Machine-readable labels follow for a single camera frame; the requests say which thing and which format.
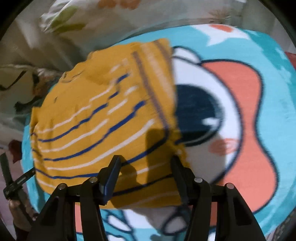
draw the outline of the yellow striped cloth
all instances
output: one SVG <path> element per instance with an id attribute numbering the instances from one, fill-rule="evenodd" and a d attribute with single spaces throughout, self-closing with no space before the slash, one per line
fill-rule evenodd
<path id="1" fill-rule="evenodd" d="M 90 53 L 64 73 L 41 107 L 32 111 L 36 178 L 51 194 L 77 185 L 113 155 L 122 155 L 113 198 L 105 208 L 181 203 L 170 158 L 185 151 L 174 117 L 175 87 L 166 39 L 117 45 Z"/>

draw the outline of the pillowcase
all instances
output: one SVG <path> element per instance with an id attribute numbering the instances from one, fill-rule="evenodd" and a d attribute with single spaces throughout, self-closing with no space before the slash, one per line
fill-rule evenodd
<path id="1" fill-rule="evenodd" d="M 56 0 L 44 32 L 71 40 L 84 56 L 132 35 L 189 24 L 238 25 L 245 0 Z"/>

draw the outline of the red fabric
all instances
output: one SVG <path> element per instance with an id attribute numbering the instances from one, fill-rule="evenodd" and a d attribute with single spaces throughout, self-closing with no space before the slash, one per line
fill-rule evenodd
<path id="1" fill-rule="evenodd" d="M 296 69 L 296 54 L 285 52 L 285 54 L 288 56 L 289 60 L 291 61 L 292 65 Z"/>
<path id="2" fill-rule="evenodd" d="M 20 159 L 22 159 L 22 143 L 16 140 L 12 140 L 8 144 L 8 149 L 10 153 L 13 155 L 13 163 L 16 163 Z"/>

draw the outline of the white stripe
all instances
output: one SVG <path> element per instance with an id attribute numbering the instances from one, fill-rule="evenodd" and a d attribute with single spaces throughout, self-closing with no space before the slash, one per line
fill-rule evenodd
<path id="1" fill-rule="evenodd" d="M 110 86 L 109 86 L 109 88 L 107 90 L 105 90 L 104 92 L 102 92 L 102 93 L 100 93 L 100 94 L 92 97 L 91 99 L 89 99 L 89 102 L 92 102 L 93 100 L 95 100 L 95 99 L 97 99 L 97 98 L 99 98 L 99 97 L 107 94 L 112 89 L 112 87 L 114 86 L 114 84 L 115 84 L 115 80 L 112 80 L 111 83 L 110 83 Z M 49 131 L 53 131 L 57 127 L 60 127 L 60 126 L 62 126 L 64 124 L 66 124 L 66 123 L 69 123 L 71 120 L 73 120 L 73 118 L 75 116 L 77 116 L 78 114 L 80 114 L 82 111 L 89 109 L 90 107 L 91 107 L 91 104 L 88 105 L 88 106 L 84 106 L 79 111 L 77 111 L 76 113 L 74 113 L 69 119 L 67 119 L 67 120 L 65 120 L 65 121 L 63 121 L 61 123 L 56 124 L 53 128 L 48 128 L 48 129 L 45 129 L 43 131 L 38 131 L 37 133 L 46 133 L 46 132 L 49 132 Z"/>
<path id="2" fill-rule="evenodd" d="M 117 70 L 119 68 L 120 64 L 115 65 L 111 70 L 110 73 L 114 72 L 115 70 Z"/>
<path id="3" fill-rule="evenodd" d="M 130 87 L 125 93 L 124 93 L 124 96 L 127 96 L 129 95 L 131 92 L 133 92 L 134 90 L 136 90 L 138 88 L 138 86 L 132 86 Z"/>
<path id="4" fill-rule="evenodd" d="M 155 196 L 152 196 L 152 197 L 149 197 L 149 198 L 146 198 L 146 199 L 140 200 L 140 201 L 138 201 L 138 202 L 134 202 L 134 203 L 132 203 L 132 204 L 130 204 L 130 205 L 127 205 L 127 206 L 121 207 L 120 209 L 128 209 L 128 208 L 135 207 L 135 206 L 138 206 L 138 205 L 140 205 L 140 204 L 143 204 L 143 203 L 146 203 L 146 202 L 149 202 L 149 201 L 152 201 L 152 200 L 158 199 L 158 198 L 160 198 L 160 197 L 175 196 L 175 195 L 179 195 L 178 191 L 172 191 L 172 192 L 161 193 L 161 194 L 158 194 L 158 195 L 155 195 Z"/>
<path id="5" fill-rule="evenodd" d="M 102 126 L 104 126 L 109 119 L 106 119 L 104 121 L 102 121 L 100 124 L 98 124 L 94 129 L 92 129 L 90 132 L 84 133 L 83 135 L 77 137 L 76 139 L 70 141 L 69 143 L 67 143 L 66 145 L 59 147 L 59 148 L 53 148 L 53 149 L 46 149 L 46 150 L 42 150 L 42 152 L 51 152 L 51 151 L 61 151 L 66 149 L 67 147 L 73 145 L 74 143 L 78 142 L 79 140 L 88 137 L 90 135 L 92 135 L 93 133 L 96 133 Z"/>
<path id="6" fill-rule="evenodd" d="M 156 74 L 160 84 L 163 87 L 163 90 L 167 93 L 168 97 L 175 101 L 175 92 L 173 87 L 170 85 L 166 75 L 163 73 L 163 70 L 159 67 L 153 53 L 150 51 L 147 44 L 142 44 L 141 48 L 143 49 L 145 55 L 149 60 L 149 64 L 152 66 L 154 73 Z"/>
<path id="7" fill-rule="evenodd" d="M 115 152 L 115 151 L 117 151 L 117 150 L 125 147 L 126 145 L 128 145 L 132 141 L 138 139 L 141 135 L 145 134 L 153 124 L 154 124 L 154 119 L 149 120 L 142 127 L 142 129 L 139 130 L 137 133 L 135 133 L 134 135 L 130 136 L 128 139 L 126 139 L 125 141 L 121 142 L 117 146 L 111 148 L 110 150 L 106 151 L 105 153 L 99 155 L 98 157 L 96 157 L 92 161 L 89 161 L 87 163 L 83 163 L 83 164 L 80 164 L 80 165 L 77 165 L 77 166 L 72 166 L 72 167 L 46 167 L 46 169 L 47 170 L 67 171 L 67 170 L 79 169 L 79 168 L 83 168 L 83 167 L 87 167 L 87 166 L 90 166 L 92 164 L 95 164 L 96 162 L 100 161 L 101 159 L 105 158 L 106 156 L 111 155 L 113 152 Z"/>
<path id="8" fill-rule="evenodd" d="M 49 131 L 53 131 L 54 129 L 56 129 L 56 128 L 60 127 L 60 126 L 66 124 L 66 123 L 69 123 L 71 120 L 73 120 L 75 118 L 75 116 L 77 116 L 78 114 L 80 114 L 82 111 L 89 109 L 90 107 L 91 107 L 91 105 L 84 106 L 79 111 L 77 111 L 76 113 L 74 113 L 69 119 L 67 119 L 67 120 L 65 120 L 65 121 L 63 121 L 61 123 L 58 123 L 58 124 L 54 125 L 53 128 L 48 128 L 48 129 L 45 129 L 43 131 L 38 131 L 37 133 L 46 133 L 46 132 L 49 132 Z"/>
<path id="9" fill-rule="evenodd" d="M 33 159 L 34 162 L 37 162 L 38 164 L 41 164 L 40 161 L 36 158 Z"/>
<path id="10" fill-rule="evenodd" d="M 126 102 L 128 102 L 128 99 L 124 99 L 122 102 L 120 102 L 118 105 L 114 106 L 112 109 L 108 110 L 107 115 L 110 115 L 112 112 L 116 111 L 120 107 L 122 107 Z"/>
<path id="11" fill-rule="evenodd" d="M 107 93 L 112 89 L 112 87 L 113 87 L 114 85 L 115 85 L 115 80 L 112 80 L 108 89 L 106 89 L 104 92 L 102 92 L 102 93 L 100 93 L 100 94 L 98 94 L 98 95 L 92 97 L 91 99 L 89 99 L 89 102 L 92 102 L 93 100 L 98 99 L 98 98 L 100 98 L 101 96 L 107 94 Z"/>
<path id="12" fill-rule="evenodd" d="M 40 179 L 38 179 L 38 178 L 36 178 L 37 179 L 37 181 L 40 183 L 40 184 L 42 184 L 42 185 L 44 185 L 44 186 L 47 186 L 47 187 L 50 187 L 50 188 L 56 188 L 55 186 L 53 186 L 53 185 L 51 185 L 51 184 L 48 184 L 48 183 L 45 183 L 44 181 L 41 181 Z"/>
<path id="13" fill-rule="evenodd" d="M 129 63 L 128 63 L 128 59 L 127 59 L 127 58 L 124 58 L 124 59 L 122 60 L 122 63 L 123 63 L 124 66 L 128 66 L 128 65 L 129 65 Z"/>
<path id="14" fill-rule="evenodd" d="M 134 173 L 131 173 L 131 174 L 127 174 L 127 175 L 120 175 L 118 178 L 126 178 L 126 177 L 132 177 L 132 176 L 136 176 L 138 174 L 141 174 L 141 173 L 144 173 L 144 172 L 147 172 L 147 171 L 151 171 L 155 168 L 158 168 L 158 167 L 161 167 L 163 165 L 167 164 L 167 162 L 163 162 L 163 163 L 159 163 L 159 164 L 156 164 L 154 166 L 151 166 L 151 167 L 146 167 L 146 168 L 143 168 L 139 171 L 136 171 Z"/>

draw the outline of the metal screw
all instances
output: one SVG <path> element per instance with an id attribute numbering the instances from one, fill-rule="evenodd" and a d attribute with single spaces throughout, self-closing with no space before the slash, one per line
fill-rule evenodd
<path id="1" fill-rule="evenodd" d="M 196 183 L 202 183 L 202 178 L 201 178 L 201 177 L 195 177 L 195 178 L 194 178 L 194 181 L 195 181 Z"/>
<path id="2" fill-rule="evenodd" d="M 91 183 L 95 183 L 96 181 L 98 181 L 98 178 L 97 178 L 97 177 L 91 177 L 91 178 L 89 179 L 89 181 L 90 181 Z"/>
<path id="3" fill-rule="evenodd" d="M 234 185 L 232 183 L 227 183 L 226 186 L 229 188 L 229 189 L 234 189 Z"/>
<path id="4" fill-rule="evenodd" d="M 64 189 L 66 186 L 67 186 L 67 185 L 66 185 L 65 183 L 61 183 L 61 184 L 59 184 L 57 187 L 58 187 L 59 190 L 62 190 L 62 189 Z"/>

